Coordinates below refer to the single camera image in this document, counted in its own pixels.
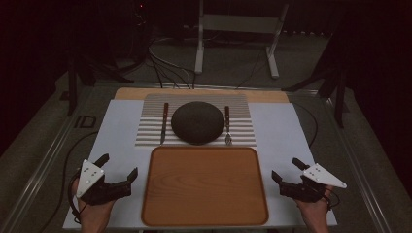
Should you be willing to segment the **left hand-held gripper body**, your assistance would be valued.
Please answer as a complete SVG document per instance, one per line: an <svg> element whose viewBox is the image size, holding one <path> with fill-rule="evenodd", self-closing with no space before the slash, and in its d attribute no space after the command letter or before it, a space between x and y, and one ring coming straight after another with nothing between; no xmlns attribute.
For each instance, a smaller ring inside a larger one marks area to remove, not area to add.
<svg viewBox="0 0 412 233"><path fill-rule="evenodd" d="M127 180L119 183L106 183L105 171L87 159L80 169L76 197L89 205L102 205L131 195L131 185Z"/></svg>

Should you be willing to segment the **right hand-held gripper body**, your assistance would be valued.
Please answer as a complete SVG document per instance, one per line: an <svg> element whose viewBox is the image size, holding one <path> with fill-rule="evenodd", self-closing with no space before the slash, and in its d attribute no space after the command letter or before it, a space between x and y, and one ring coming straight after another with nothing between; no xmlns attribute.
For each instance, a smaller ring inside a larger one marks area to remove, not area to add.
<svg viewBox="0 0 412 233"><path fill-rule="evenodd" d="M280 194L306 203L316 203L325 197L328 185L346 188L347 185L330 171L316 163L302 171L301 183L284 182L279 185Z"/></svg>

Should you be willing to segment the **person's right hand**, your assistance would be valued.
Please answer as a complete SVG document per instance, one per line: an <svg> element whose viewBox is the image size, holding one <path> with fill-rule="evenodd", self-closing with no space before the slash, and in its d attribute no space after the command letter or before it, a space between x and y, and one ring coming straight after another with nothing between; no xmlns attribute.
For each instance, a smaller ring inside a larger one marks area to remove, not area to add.
<svg viewBox="0 0 412 233"><path fill-rule="evenodd" d="M326 215L328 212L327 198L330 196L333 187L328 185L325 191L325 197L316 203L306 203L295 200L297 208L300 210L302 219L306 226L309 227L328 227Z"/></svg>

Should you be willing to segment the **person's left hand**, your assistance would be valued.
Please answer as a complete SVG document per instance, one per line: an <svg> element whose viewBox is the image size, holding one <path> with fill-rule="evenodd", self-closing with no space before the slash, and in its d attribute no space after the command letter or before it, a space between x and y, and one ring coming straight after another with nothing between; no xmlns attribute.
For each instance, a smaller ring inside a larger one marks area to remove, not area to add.
<svg viewBox="0 0 412 233"><path fill-rule="evenodd" d="M102 205L90 206L83 200L78 200L78 208L81 211L80 221L82 227L107 227L115 201L110 201Z"/></svg>

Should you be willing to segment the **striped placemat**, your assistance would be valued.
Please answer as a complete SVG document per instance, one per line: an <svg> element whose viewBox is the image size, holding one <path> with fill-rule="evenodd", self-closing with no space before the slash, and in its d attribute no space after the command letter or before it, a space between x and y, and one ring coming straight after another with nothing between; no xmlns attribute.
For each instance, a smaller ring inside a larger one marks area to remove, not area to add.
<svg viewBox="0 0 412 233"><path fill-rule="evenodd" d="M165 145L182 146L186 142L179 139L172 130L171 117L182 105L201 101L214 105L222 114L229 107L229 132L232 144L236 147L255 147L256 137L249 111L247 97L244 94L149 94L143 105L135 146L158 146L163 122L163 106L168 103L168 119Z"/></svg>

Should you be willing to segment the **brown wooden tray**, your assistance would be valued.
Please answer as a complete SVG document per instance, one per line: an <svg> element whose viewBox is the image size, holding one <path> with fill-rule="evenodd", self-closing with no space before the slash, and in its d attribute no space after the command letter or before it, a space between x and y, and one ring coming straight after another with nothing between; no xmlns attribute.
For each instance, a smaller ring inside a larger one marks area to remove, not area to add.
<svg viewBox="0 0 412 233"><path fill-rule="evenodd" d="M269 219L258 154L239 147L158 147L141 219L150 227L256 226Z"/></svg>

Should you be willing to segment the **black stand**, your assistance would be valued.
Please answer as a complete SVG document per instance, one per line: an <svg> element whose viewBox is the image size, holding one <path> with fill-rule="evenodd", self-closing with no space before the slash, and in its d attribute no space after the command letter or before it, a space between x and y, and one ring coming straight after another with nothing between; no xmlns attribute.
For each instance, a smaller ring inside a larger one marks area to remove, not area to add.
<svg viewBox="0 0 412 233"><path fill-rule="evenodd" d="M68 90L64 97L69 103L67 112L67 116L69 117L75 112L78 105L78 78L80 77L82 67L85 69L95 68L97 71L104 73L119 83L133 83L132 80L121 76L96 59L87 54L80 53L78 50L69 50L67 52L67 58Z"/></svg>
<svg viewBox="0 0 412 233"><path fill-rule="evenodd" d="M321 98L329 98L332 94L335 94L334 119L341 128L344 127L342 115L347 73L345 59L350 48L351 44L342 40L338 32L333 33L328 39L325 50L310 77L283 88L283 91L295 92L311 83L323 80L324 82L317 94Z"/></svg>

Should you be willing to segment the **dark round plate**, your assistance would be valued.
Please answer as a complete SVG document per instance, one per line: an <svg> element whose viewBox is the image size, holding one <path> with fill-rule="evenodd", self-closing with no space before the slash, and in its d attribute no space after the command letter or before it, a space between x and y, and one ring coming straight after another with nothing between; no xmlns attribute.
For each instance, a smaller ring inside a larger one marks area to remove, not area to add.
<svg viewBox="0 0 412 233"><path fill-rule="evenodd" d="M171 118L175 135L192 145L215 141L223 133L224 118L214 105L193 101L179 107Z"/></svg>

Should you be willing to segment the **dark equipment rack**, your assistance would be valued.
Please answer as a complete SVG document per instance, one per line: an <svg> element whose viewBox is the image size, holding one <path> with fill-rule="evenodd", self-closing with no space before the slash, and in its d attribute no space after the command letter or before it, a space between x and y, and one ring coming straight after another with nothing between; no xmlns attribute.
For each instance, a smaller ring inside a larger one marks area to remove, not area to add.
<svg viewBox="0 0 412 233"><path fill-rule="evenodd" d="M146 59L151 43L153 22L150 9L149 0L131 0L132 46L129 55L137 65Z"/></svg>

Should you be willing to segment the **white metal stand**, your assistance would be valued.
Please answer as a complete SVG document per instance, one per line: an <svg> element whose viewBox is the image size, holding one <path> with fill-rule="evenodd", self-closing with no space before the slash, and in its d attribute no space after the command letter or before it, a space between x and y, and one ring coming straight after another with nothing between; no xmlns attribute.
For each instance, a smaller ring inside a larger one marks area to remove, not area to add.
<svg viewBox="0 0 412 233"><path fill-rule="evenodd" d="M200 75L203 72L204 31L247 32L273 35L272 44L265 49L265 56L271 77L278 79L279 70L275 58L275 49L283 29L289 6L289 3L284 3L278 17L215 15L205 14L204 0L199 0L198 39L194 73Z"/></svg>

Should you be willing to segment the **wooden-handled knife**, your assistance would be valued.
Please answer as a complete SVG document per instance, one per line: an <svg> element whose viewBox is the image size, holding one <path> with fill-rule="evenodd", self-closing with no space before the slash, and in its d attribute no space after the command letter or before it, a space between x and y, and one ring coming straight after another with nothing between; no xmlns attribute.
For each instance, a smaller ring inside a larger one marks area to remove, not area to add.
<svg viewBox="0 0 412 233"><path fill-rule="evenodd" d="M160 132L160 144L161 145L163 145L163 143L165 142L167 119L168 119L168 108L169 108L169 103L164 103L163 113L162 113L162 125L161 125L161 132Z"/></svg>

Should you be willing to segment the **wooden-handled fork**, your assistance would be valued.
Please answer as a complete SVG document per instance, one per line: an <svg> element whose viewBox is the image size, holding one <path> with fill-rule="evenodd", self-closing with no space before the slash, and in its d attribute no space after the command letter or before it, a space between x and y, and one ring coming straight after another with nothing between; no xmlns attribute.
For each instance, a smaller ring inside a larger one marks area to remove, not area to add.
<svg viewBox="0 0 412 233"><path fill-rule="evenodd" d="M232 145L232 137L230 134L230 116L229 116L229 107L224 107L224 119L225 119L225 144L227 146Z"/></svg>

